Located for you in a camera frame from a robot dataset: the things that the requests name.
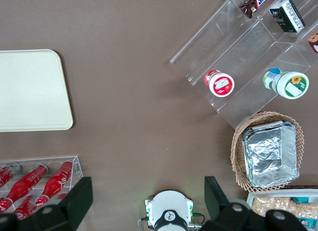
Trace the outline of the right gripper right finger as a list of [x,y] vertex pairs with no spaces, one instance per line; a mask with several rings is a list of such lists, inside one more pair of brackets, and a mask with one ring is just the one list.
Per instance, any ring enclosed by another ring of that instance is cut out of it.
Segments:
[[210,220],[203,231],[316,231],[318,191],[283,189],[250,192],[247,200],[228,200],[216,178],[206,176],[205,204]]

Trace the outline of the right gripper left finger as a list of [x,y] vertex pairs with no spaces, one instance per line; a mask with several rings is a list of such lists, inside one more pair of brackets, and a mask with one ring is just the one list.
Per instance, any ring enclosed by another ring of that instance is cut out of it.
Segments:
[[93,203],[92,179],[81,178],[58,204],[46,205],[30,217],[18,220],[13,213],[1,214],[2,231],[75,231]]

